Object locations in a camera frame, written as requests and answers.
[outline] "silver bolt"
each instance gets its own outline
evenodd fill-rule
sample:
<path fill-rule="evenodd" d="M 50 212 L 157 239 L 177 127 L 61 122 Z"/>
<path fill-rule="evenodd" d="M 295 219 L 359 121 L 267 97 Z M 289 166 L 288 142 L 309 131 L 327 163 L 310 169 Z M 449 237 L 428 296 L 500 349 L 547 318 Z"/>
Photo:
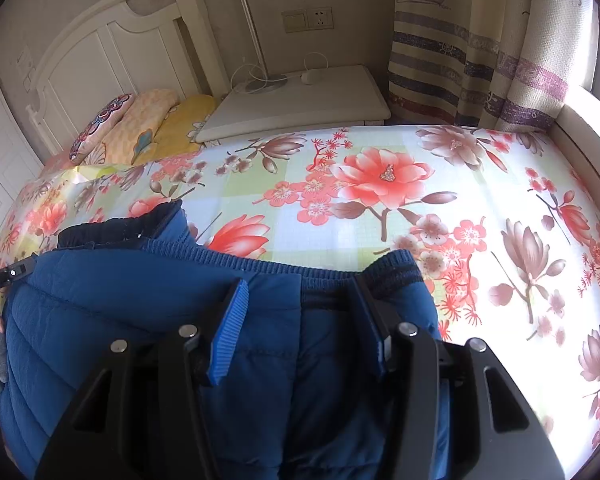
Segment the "silver bolt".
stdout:
<path fill-rule="evenodd" d="M 198 333 L 198 327 L 195 325 L 183 325 L 178 329 L 180 337 L 189 339 Z"/>
<path fill-rule="evenodd" d="M 485 343 L 479 337 L 472 337 L 469 339 L 469 346 L 476 352 L 484 352 L 487 349 L 487 343 Z"/>
<path fill-rule="evenodd" d="M 413 337 L 418 333 L 418 327 L 413 323 L 400 323 L 398 325 L 398 332 L 407 337 Z"/>
<path fill-rule="evenodd" d="M 128 343 L 124 339 L 116 339 L 110 348 L 114 354 L 122 354 L 128 348 Z"/>

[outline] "ribbed blue pad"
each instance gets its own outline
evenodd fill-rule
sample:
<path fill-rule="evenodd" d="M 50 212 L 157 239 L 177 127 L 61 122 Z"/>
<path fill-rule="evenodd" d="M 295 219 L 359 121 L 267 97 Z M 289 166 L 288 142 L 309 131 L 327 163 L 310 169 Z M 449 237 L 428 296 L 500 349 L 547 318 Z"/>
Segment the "ribbed blue pad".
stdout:
<path fill-rule="evenodd" d="M 362 294 L 355 280 L 351 280 L 348 285 L 349 299 L 351 301 L 350 309 L 353 316 L 353 323 L 356 326 L 358 337 L 360 338 L 360 347 L 362 355 L 366 361 L 368 370 L 380 379 L 386 373 L 384 364 L 384 349 L 382 339 L 376 328 L 376 324 L 369 312 L 365 297 Z"/>
<path fill-rule="evenodd" d="M 209 370 L 206 376 L 212 386 L 218 386 L 229 371 L 248 307 L 249 285 L 244 280 L 240 280 L 229 301 L 216 336 L 211 342 Z"/>

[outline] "nightstand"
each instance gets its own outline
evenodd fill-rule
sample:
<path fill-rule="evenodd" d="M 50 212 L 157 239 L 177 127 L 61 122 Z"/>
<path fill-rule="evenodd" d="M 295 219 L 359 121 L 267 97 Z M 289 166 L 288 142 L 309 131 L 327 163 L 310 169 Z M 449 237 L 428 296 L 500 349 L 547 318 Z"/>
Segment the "nightstand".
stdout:
<path fill-rule="evenodd" d="M 196 142 L 245 134 L 278 134 L 336 126 L 381 126 L 391 116 L 376 82 L 362 65 L 322 70 L 315 84 L 287 74 L 287 83 L 263 93 L 232 91 L 209 117 Z"/>

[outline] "curtain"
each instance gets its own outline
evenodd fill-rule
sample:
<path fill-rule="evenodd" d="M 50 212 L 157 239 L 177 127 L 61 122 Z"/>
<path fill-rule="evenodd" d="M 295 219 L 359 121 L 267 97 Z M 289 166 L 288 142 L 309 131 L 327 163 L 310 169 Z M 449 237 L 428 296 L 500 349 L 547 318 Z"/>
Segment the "curtain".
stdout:
<path fill-rule="evenodd" d="M 395 0 L 394 118 L 549 129 L 579 83 L 592 8 L 592 0 Z"/>

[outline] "bed headboard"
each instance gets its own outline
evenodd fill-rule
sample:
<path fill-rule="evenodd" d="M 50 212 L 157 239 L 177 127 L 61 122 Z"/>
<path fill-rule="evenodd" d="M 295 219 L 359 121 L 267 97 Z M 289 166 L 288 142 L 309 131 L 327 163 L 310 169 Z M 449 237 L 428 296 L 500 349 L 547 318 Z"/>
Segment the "bed headboard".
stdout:
<path fill-rule="evenodd" d="M 181 100 L 209 91 L 219 99 L 230 90 L 204 0 L 176 0 L 149 16 L 126 1 L 102 0 L 82 12 L 37 66 L 31 87 L 40 108 L 27 112 L 52 155 L 119 94 L 171 88 Z"/>

